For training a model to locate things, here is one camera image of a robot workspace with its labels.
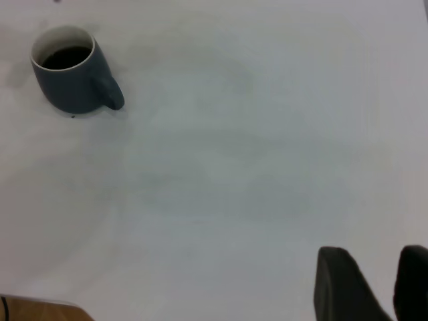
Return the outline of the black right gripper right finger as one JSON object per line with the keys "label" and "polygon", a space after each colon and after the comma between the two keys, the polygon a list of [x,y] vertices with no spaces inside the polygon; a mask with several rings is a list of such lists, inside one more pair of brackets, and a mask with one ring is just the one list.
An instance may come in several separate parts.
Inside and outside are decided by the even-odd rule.
{"label": "black right gripper right finger", "polygon": [[407,245],[402,249],[393,306],[397,320],[427,320],[427,248]]}

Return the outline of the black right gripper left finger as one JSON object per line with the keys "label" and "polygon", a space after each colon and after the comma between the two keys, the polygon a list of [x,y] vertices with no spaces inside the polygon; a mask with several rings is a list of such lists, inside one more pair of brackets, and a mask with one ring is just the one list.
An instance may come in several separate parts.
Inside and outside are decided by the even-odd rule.
{"label": "black right gripper left finger", "polygon": [[314,311],[317,321],[391,319],[354,258],[340,247],[318,250]]}

